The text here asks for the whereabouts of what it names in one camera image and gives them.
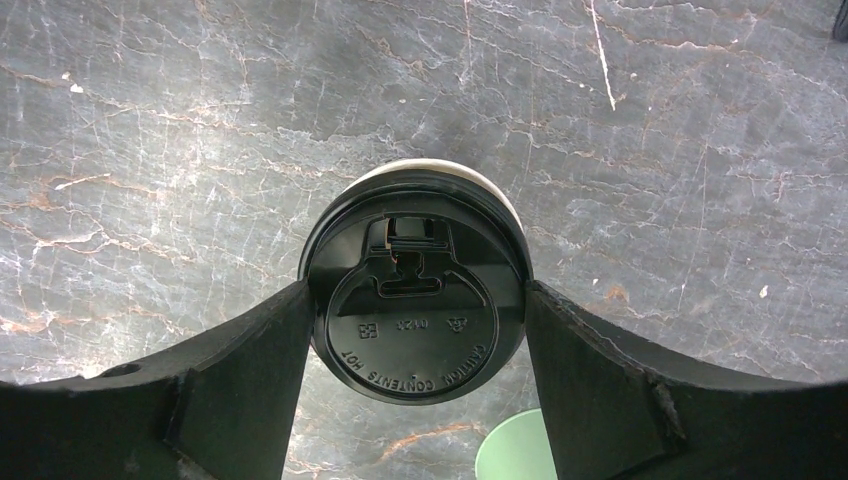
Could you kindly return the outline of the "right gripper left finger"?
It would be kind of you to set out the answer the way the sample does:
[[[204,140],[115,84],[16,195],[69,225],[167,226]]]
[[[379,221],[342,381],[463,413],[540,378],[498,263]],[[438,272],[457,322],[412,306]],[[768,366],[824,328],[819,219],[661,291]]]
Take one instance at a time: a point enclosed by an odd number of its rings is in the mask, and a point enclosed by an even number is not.
[[[278,479],[314,302],[295,282],[93,377],[1,386],[5,479]]]

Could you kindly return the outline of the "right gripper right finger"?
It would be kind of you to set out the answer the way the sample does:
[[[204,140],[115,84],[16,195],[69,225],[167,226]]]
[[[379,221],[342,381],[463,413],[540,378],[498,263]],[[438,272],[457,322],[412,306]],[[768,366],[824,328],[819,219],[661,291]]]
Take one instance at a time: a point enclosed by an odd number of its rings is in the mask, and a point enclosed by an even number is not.
[[[526,332],[561,479],[843,479],[847,384],[719,367],[600,318],[541,282]]]

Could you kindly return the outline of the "black coffee cup lid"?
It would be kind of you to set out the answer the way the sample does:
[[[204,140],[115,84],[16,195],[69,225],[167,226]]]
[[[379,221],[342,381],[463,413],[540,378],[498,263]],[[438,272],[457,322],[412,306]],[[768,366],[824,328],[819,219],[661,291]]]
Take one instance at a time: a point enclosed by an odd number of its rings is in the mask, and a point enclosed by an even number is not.
[[[533,277],[525,232],[491,193],[428,170],[343,191],[301,254],[312,345],[346,386],[432,405],[490,380],[525,335]]]

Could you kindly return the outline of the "white paper coffee cup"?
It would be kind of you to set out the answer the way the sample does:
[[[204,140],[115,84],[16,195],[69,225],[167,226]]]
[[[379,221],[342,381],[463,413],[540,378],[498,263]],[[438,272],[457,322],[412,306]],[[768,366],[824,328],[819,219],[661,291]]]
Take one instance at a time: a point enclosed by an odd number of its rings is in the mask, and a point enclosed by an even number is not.
[[[428,170],[437,173],[449,174],[475,183],[476,185],[484,188],[489,193],[494,195],[512,214],[520,229],[524,230],[524,226],[522,225],[517,210],[514,208],[510,200],[504,194],[504,192],[495,183],[493,183],[490,179],[488,179],[480,172],[463,164],[449,160],[436,158],[411,158],[391,161],[384,165],[378,166],[368,171],[366,174],[360,176],[359,178],[351,182],[343,190],[343,192],[347,193],[348,191],[352,190],[355,185],[358,185],[366,180],[377,176],[386,175],[388,173],[396,171],[411,170]]]

